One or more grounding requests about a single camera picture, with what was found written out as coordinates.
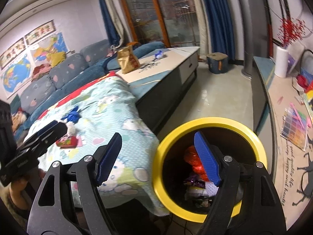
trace beige curtain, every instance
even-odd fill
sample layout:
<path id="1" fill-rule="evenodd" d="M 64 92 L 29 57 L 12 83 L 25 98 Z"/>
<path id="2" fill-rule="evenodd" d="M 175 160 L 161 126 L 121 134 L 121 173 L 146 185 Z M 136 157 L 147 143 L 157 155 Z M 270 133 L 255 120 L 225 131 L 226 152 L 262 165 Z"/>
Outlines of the beige curtain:
<path id="1" fill-rule="evenodd" d="M 209 30 L 209 21 L 203 0 L 194 0 L 195 9 L 198 19 L 199 35 L 200 35 L 200 58 L 206 60 L 207 54 L 212 53 L 211 37 Z"/>
<path id="2" fill-rule="evenodd" d="M 118 33 L 118 35 L 120 36 L 120 44 L 119 46 L 121 46 L 124 42 L 124 28 L 121 22 L 121 19 L 116 11 L 115 5 L 113 3 L 113 0 L 105 0 L 106 6 L 108 8 L 108 11 L 110 13 L 111 19 L 113 21 L 113 24 L 116 28 L 116 31 Z"/>

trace blue sofa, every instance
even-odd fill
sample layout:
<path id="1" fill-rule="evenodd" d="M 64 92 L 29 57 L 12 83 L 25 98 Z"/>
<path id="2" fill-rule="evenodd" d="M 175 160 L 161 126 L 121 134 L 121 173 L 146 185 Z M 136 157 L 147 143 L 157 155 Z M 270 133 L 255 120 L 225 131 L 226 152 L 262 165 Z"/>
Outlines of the blue sofa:
<path id="1" fill-rule="evenodd" d="M 15 132 L 15 140 L 24 130 L 28 130 L 46 109 L 109 71 L 120 69 L 116 55 L 106 58 L 109 47 L 108 40 L 89 45 L 52 68 L 48 75 L 32 82 L 20 96 L 20 107 L 29 117 Z M 164 44 L 151 42 L 134 49 L 134 55 L 141 58 L 158 48 L 164 48 Z"/>

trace tile floor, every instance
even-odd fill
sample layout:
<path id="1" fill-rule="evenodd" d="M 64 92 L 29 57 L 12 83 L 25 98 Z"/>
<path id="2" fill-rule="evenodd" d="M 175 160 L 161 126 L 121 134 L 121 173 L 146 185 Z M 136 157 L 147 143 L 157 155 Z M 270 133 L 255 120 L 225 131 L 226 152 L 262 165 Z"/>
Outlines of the tile floor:
<path id="1" fill-rule="evenodd" d="M 242 66 L 234 65 L 225 73 L 215 75 L 206 63 L 199 63 L 197 79 L 158 134 L 161 141 L 177 126 L 203 117 L 224 117 L 253 128 L 251 82 L 241 75 Z M 185 225 L 185 220 L 174 216 L 173 220 Z M 187 228 L 197 234 L 201 224 L 187 222 Z M 184 234 L 184 228 L 172 222 L 166 235 Z"/>

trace brown paper bag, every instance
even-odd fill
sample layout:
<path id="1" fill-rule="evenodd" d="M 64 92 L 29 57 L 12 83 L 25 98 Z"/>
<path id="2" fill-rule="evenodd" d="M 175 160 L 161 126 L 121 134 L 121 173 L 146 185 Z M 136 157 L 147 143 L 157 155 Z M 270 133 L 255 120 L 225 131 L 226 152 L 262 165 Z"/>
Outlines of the brown paper bag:
<path id="1" fill-rule="evenodd" d="M 122 73 L 129 73 L 140 67 L 138 58 L 133 54 L 133 46 L 127 46 L 117 52 L 117 61 Z"/>

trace yellow ring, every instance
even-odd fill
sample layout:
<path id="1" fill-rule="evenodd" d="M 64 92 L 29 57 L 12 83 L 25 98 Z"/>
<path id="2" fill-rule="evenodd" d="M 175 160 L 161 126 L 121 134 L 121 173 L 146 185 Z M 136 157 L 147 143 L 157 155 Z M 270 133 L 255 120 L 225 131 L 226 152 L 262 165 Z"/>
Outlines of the yellow ring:
<path id="1" fill-rule="evenodd" d="M 164 140 L 160 143 L 157 148 L 154 161 L 153 161 L 153 173 L 152 173 L 152 184 L 156 195 L 159 200 L 163 203 L 163 205 L 175 215 L 192 222 L 203 223 L 206 214 L 196 214 L 190 211 L 187 211 L 180 206 L 178 206 L 167 194 L 163 180 L 162 180 L 162 167 L 165 160 L 165 157 L 169 151 L 169 149 L 173 146 L 173 144 L 186 135 L 189 132 L 207 128 L 207 127 L 221 127 L 229 129 L 233 132 L 241 135 L 245 140 L 250 144 L 255 154 L 255 158 L 257 161 L 260 161 L 264 164 L 265 168 L 267 168 L 267 159 L 264 147 L 259 140 L 259 138 L 245 125 L 222 117 L 205 117 L 199 118 L 196 120 L 192 120 L 181 126 L 177 127 L 173 131 L 171 131 Z M 241 207 L 241 202 L 236 204 L 233 208 L 232 217 L 239 214 Z"/>

